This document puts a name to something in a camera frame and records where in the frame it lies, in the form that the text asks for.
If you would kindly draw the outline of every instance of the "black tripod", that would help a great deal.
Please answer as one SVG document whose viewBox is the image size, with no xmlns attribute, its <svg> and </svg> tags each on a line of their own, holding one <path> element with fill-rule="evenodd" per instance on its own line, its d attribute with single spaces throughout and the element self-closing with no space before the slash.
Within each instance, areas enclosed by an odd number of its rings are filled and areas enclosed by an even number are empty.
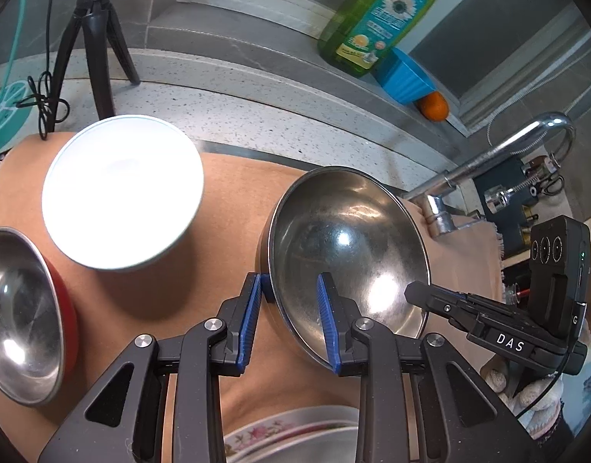
<svg viewBox="0 0 591 463">
<path fill-rule="evenodd" d="M 51 82 L 51 95 L 49 96 L 50 109 L 47 116 L 47 132 L 53 132 L 55 130 L 57 105 L 60 93 L 62 92 L 64 74 L 66 73 L 68 60 L 70 59 L 74 42 L 81 27 L 83 28 L 86 57 L 88 59 L 88 73 L 94 94 L 94 102 L 101 120 L 115 116 L 106 54 L 107 40 L 109 40 L 113 53 L 118 58 L 128 80 L 133 85 L 139 85 L 140 83 L 139 75 L 126 47 L 118 15 L 111 1 L 77 0 L 74 13 L 64 30 L 60 47 L 58 48 L 56 66 L 54 66 Z"/>
</svg>

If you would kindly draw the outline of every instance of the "bottle label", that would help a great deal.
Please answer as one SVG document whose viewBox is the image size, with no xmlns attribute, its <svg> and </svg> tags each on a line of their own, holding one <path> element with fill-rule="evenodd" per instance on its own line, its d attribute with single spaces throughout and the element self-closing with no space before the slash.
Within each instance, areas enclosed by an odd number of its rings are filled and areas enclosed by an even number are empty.
<svg viewBox="0 0 591 463">
<path fill-rule="evenodd" d="M 389 47 L 418 15 L 427 0 L 375 0 L 370 10 L 353 27 L 336 54 L 370 69 L 377 54 Z"/>
</svg>

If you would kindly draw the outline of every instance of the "red metal bowl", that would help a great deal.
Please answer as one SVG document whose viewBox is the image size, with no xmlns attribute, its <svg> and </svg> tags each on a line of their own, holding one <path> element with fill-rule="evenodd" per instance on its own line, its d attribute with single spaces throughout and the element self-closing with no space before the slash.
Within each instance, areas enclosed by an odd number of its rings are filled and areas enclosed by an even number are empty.
<svg viewBox="0 0 591 463">
<path fill-rule="evenodd" d="M 0 389 L 25 406 L 50 401 L 77 358 L 77 318 L 62 277 L 38 248 L 0 228 Z"/>
</svg>

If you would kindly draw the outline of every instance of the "dish soap bottle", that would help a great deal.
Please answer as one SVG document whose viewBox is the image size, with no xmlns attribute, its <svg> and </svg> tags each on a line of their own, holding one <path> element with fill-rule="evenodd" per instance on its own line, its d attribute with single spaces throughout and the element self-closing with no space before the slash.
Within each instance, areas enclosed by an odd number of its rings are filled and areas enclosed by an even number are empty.
<svg viewBox="0 0 591 463">
<path fill-rule="evenodd" d="M 362 76 L 409 32 L 435 0 L 345 0 L 321 33 L 319 54 Z"/>
</svg>

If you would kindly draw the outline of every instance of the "faucet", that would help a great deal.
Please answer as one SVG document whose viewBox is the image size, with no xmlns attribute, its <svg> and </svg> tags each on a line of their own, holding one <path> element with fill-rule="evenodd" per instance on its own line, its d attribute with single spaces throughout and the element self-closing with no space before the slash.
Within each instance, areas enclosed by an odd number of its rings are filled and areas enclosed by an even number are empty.
<svg viewBox="0 0 591 463">
<path fill-rule="evenodd" d="M 568 116 L 563 113 L 542 113 L 498 145 L 485 150 L 452 171 L 437 174 L 402 197 L 420 206 L 430 236 L 435 238 L 454 232 L 459 228 L 454 224 L 443 203 L 444 196 L 454 191 L 463 181 L 489 171 L 513 155 L 523 154 L 538 147 L 547 135 L 558 129 L 566 130 L 566 137 L 555 153 L 565 145 L 566 141 L 567 150 L 561 157 L 553 154 L 556 160 L 561 162 L 571 150 L 575 137 L 574 126 Z"/>
</svg>

